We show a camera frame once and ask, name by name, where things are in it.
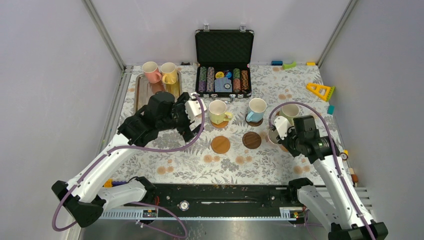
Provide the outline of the light green mug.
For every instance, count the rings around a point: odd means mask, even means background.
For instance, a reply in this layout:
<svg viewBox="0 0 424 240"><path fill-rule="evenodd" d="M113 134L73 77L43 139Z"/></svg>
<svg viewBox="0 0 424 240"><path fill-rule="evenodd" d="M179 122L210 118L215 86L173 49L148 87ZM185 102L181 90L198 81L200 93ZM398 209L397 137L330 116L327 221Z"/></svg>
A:
<svg viewBox="0 0 424 240"><path fill-rule="evenodd" d="M286 118L293 126L294 118L300 116L300 108L296 104L286 104L280 108L279 116Z"/></svg>

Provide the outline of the pink mug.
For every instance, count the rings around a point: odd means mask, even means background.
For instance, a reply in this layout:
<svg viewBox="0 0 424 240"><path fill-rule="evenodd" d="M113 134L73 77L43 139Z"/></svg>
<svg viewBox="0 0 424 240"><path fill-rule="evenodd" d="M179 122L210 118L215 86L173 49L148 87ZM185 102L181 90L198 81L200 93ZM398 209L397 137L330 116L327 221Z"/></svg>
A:
<svg viewBox="0 0 424 240"><path fill-rule="evenodd" d="M158 64L154 61L145 62L142 65L142 71L146 79L151 84L156 84L162 81L162 75L159 71Z"/></svg>

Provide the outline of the dark brown wooden coaster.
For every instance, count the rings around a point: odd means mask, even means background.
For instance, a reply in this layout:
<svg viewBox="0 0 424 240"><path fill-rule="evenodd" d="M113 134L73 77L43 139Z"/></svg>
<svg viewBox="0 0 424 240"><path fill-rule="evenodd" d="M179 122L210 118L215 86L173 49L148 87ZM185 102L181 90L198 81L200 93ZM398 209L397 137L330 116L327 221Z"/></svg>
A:
<svg viewBox="0 0 424 240"><path fill-rule="evenodd" d="M262 144L262 138L258 133L249 131L243 135L242 143L246 148L253 150Z"/></svg>

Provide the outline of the dark walnut wooden coaster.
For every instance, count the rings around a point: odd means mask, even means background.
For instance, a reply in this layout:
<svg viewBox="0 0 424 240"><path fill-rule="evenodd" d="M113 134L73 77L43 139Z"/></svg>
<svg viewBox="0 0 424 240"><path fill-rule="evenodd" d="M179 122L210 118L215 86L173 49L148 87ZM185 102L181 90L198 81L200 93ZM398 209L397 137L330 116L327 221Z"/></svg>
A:
<svg viewBox="0 0 424 240"><path fill-rule="evenodd" d="M249 126L252 127L258 127L263 123L264 119L262 118L261 120L259 120L258 122L254 122L254 121L245 121Z"/></svg>

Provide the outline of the pale yellow mug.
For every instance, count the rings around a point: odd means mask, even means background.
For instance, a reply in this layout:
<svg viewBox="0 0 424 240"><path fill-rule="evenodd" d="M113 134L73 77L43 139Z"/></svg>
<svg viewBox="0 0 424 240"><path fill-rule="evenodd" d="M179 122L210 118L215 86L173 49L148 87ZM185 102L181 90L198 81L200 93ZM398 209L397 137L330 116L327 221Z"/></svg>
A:
<svg viewBox="0 0 424 240"><path fill-rule="evenodd" d="M209 119L215 125L227 123L233 119L233 114L227 111L227 104L222 100L213 100L209 106Z"/></svg>

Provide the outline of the light blue mug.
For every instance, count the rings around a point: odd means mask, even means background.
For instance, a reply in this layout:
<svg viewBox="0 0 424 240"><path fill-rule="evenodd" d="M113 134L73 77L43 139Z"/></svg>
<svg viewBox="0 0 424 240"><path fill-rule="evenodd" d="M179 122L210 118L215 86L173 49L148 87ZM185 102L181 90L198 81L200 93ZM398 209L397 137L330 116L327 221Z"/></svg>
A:
<svg viewBox="0 0 424 240"><path fill-rule="evenodd" d="M267 103L262 98L252 98L248 103L245 120L250 123L260 122L267 109Z"/></svg>

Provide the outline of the woven cork coaster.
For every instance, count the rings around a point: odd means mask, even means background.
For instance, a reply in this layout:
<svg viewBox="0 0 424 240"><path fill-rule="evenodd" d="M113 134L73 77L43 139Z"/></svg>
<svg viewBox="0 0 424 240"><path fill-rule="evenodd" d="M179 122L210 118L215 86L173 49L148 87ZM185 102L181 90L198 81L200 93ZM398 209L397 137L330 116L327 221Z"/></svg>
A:
<svg viewBox="0 0 424 240"><path fill-rule="evenodd" d="M283 145L281 145L280 146L280 148L284 151L284 152L288 152L288 150L283 146Z"/></svg>

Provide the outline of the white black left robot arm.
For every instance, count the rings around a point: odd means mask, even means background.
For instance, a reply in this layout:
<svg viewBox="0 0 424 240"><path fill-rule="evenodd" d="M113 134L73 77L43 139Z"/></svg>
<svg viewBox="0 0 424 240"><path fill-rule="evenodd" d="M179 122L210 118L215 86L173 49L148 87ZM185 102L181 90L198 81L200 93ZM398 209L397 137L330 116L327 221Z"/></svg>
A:
<svg viewBox="0 0 424 240"><path fill-rule="evenodd" d="M184 92L179 97L165 91L152 95L146 105L126 118L111 141L80 173L68 181L56 181L52 191L82 228L96 222L103 212L132 202L144 206L155 200L155 186L145 177L136 177L125 184L106 188L110 176L136 151L146 151L147 144L159 132L176 130L186 147L193 145L203 131L203 125L191 128L197 116L204 116L207 107L195 93Z"/></svg>

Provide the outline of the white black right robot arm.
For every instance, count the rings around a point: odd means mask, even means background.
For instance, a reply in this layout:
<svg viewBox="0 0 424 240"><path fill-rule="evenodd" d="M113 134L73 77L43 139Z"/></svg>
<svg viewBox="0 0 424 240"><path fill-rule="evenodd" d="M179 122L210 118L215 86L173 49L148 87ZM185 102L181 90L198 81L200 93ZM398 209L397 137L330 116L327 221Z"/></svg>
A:
<svg viewBox="0 0 424 240"><path fill-rule="evenodd" d="M293 156L305 156L324 181L332 202L328 202L306 177L288 183L287 201L304 205L321 222L330 240L384 240L388 229L376 222L342 169L342 157L331 135L320 136L313 116L283 116L273 121L277 141Z"/></svg>

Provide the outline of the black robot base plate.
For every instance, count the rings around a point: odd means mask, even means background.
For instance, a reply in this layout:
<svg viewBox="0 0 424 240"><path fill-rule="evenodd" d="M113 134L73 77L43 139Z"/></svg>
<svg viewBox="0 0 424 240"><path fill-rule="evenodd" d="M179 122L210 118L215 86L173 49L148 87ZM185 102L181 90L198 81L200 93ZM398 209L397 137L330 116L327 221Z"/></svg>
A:
<svg viewBox="0 0 424 240"><path fill-rule="evenodd" d="M158 204L179 218L272 218L306 210L286 185L162 184L141 203Z"/></svg>

